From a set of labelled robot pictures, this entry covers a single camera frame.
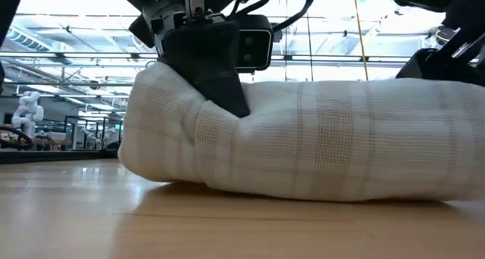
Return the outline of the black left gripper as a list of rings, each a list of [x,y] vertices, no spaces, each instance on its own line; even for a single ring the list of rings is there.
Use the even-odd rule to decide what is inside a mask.
[[[206,99],[242,118],[250,115],[236,72],[236,18],[261,7],[250,0],[126,0],[140,15],[129,31]]]

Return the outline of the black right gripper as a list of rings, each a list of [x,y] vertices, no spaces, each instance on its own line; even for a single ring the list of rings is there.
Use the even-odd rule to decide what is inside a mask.
[[[394,0],[400,6],[444,13],[442,25],[455,31],[441,49],[417,51],[396,74],[396,79],[415,78],[485,86],[485,66],[470,62],[485,41],[485,0]]]

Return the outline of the white checked towel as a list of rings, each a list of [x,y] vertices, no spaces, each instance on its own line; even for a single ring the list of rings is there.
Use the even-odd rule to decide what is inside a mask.
[[[178,73],[135,78],[118,152],[157,182],[312,201],[485,200],[485,88],[420,79],[260,82],[239,118]]]

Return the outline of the white humanoid robot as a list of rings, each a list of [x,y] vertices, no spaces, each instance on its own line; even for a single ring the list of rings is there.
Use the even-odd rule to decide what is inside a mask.
[[[38,104],[39,92],[27,91],[19,97],[18,108],[11,119],[14,128],[21,127],[29,138],[35,136],[36,123],[44,118],[44,109]]]

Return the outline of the black metal table frame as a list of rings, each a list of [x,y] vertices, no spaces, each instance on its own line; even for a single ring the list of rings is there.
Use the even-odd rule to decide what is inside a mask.
[[[50,161],[83,161],[117,158],[117,151],[0,151],[0,164],[25,164]]]

